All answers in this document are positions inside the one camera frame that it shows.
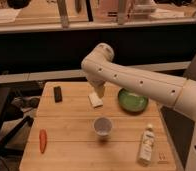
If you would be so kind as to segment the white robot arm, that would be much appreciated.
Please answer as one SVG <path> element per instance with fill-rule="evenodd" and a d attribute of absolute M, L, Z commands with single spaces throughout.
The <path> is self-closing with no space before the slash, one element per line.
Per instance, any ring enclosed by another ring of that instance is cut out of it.
<path fill-rule="evenodd" d="M 81 62 L 97 95 L 104 96 L 106 82 L 146 96 L 195 122 L 185 171 L 196 171 L 196 81 L 114 64 L 114 50 L 99 43 Z"/>

